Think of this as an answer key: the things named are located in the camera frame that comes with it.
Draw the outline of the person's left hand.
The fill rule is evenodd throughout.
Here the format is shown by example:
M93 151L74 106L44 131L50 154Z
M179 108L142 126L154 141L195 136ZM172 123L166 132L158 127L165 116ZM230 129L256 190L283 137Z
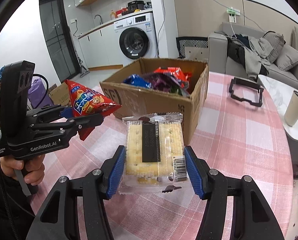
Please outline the person's left hand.
M14 159L11 155L1 157L1 169L6 176L11 177L15 180L17 180L15 170L22 171L23 169L25 169L28 174L24 176L24 181L27 184L31 184L33 186L39 185L43 181L43 178L45 176L45 166L43 164L44 158L45 154L38 155L35 156L32 160L26 161L24 163L24 161L22 160Z

